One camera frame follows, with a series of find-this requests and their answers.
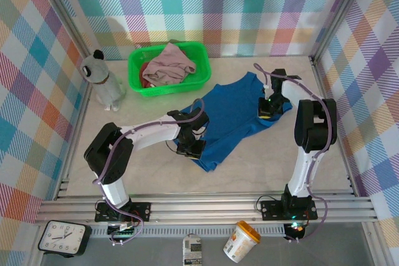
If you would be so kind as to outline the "blue tank top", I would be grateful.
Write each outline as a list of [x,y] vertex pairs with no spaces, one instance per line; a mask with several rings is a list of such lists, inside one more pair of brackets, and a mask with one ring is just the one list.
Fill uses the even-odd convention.
[[204,110],[209,117],[203,140],[205,149],[194,159],[206,172],[214,171],[241,142],[273,126],[281,118],[276,115],[261,119],[257,115],[258,100],[264,97],[263,83],[252,72],[228,85],[217,84],[204,97]]

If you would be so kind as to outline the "green plastic basket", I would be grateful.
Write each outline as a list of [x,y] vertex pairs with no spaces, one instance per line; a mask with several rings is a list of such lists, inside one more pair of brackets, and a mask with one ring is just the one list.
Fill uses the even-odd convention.
[[134,50],[128,57],[128,83],[130,88],[144,97],[167,95],[171,93],[182,93],[201,89],[210,79],[212,70],[206,51],[206,47],[195,41],[179,42],[176,44],[186,56],[196,64],[196,72],[188,75],[183,82],[162,87],[144,88],[141,85],[140,70],[144,63],[151,61],[161,54],[166,47],[163,45],[153,45]]

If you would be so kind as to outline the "black and white carton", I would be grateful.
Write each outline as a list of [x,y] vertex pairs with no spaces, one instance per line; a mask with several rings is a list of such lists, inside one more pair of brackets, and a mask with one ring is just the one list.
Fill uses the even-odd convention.
[[203,266],[202,242],[196,234],[188,234],[183,239],[183,266]]

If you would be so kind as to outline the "paper cup with orange lid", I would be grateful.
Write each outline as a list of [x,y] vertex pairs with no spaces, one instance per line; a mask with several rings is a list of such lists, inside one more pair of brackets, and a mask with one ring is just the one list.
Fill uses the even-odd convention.
[[247,222],[239,221],[226,242],[223,251],[235,263],[239,263],[261,241],[261,235]]

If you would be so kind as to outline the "grey plush toy dog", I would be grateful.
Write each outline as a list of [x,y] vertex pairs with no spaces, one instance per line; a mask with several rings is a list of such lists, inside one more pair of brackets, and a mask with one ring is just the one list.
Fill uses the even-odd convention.
[[94,50],[92,55],[82,61],[80,71],[83,78],[92,85],[97,100],[104,109],[117,112],[125,97],[126,89],[122,81],[107,67],[104,53],[99,49]]

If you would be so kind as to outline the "black alarm clock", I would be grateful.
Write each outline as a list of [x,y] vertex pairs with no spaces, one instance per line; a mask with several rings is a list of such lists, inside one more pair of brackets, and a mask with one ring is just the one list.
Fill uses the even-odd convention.
[[89,243],[92,228],[85,224],[51,220],[44,227],[37,249],[65,258],[82,255]]

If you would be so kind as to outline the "aluminium rail beam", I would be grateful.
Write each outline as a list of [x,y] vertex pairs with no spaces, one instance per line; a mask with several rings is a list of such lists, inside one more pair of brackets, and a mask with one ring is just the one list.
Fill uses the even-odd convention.
[[[255,208],[258,196],[255,194],[165,194],[139,196],[138,202],[150,202],[149,224],[235,224],[244,220],[260,224],[262,216]],[[375,222],[377,214],[367,197],[353,197],[348,194],[324,195],[327,201],[327,222]],[[63,197],[41,204],[35,224],[49,220],[71,221],[93,224],[95,203],[99,197]]]

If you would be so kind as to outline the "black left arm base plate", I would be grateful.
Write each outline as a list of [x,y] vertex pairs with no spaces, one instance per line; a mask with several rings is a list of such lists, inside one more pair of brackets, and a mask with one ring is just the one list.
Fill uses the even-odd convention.
[[[150,202],[128,202],[120,208],[121,210],[141,217],[145,222],[150,220]],[[112,209],[105,201],[98,201],[95,204],[95,222],[128,222],[131,217],[121,214]]]

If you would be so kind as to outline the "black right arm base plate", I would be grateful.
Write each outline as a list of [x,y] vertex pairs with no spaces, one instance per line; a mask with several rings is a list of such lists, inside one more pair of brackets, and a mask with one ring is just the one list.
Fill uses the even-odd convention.
[[282,201],[261,201],[261,214],[264,221],[306,221],[318,219],[313,200],[299,201],[294,205]]

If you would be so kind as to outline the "aluminium frame post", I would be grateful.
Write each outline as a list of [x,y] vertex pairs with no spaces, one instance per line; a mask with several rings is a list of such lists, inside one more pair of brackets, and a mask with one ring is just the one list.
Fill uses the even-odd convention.
[[84,38],[80,35],[80,32],[73,22],[63,0],[49,0],[53,10],[58,15],[61,23],[65,26],[67,32],[71,36],[71,39],[75,42],[76,47],[83,57],[90,55],[90,50],[87,47]]
[[312,36],[314,43],[308,50],[309,59],[313,64],[316,64],[327,50],[353,2],[354,0],[327,0],[320,15],[320,25]]

